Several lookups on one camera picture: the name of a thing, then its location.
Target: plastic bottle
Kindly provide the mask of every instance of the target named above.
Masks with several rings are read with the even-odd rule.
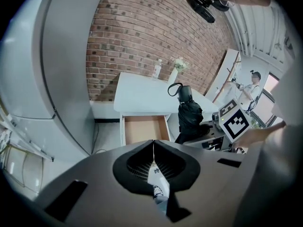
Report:
[[[154,68],[153,73],[152,73],[152,76],[151,76],[151,78],[152,78],[153,80],[157,80],[157,79],[158,79],[158,76],[159,76],[159,74],[160,74],[160,70],[161,70],[161,68],[162,68],[161,62],[162,62],[162,60],[161,60],[161,59],[158,59],[158,63],[157,63],[157,65],[155,65],[155,68]]]

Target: black baseboard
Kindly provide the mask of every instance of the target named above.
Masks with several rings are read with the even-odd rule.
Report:
[[[119,123],[120,119],[95,119],[95,123]]]

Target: refrigerator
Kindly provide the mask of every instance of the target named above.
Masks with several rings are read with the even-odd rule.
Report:
[[[54,159],[92,153],[85,64],[99,1],[26,0],[0,43],[3,104],[28,143]]]

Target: white vase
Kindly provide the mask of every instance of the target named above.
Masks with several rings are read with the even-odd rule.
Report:
[[[177,75],[178,75],[178,70],[176,68],[174,68],[174,70],[172,70],[172,72],[169,76],[169,81],[168,81],[169,85],[171,85],[175,82]]]

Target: open drawer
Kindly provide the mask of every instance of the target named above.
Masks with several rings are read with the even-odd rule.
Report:
[[[164,115],[121,116],[121,145],[130,145],[144,140],[170,140]]]

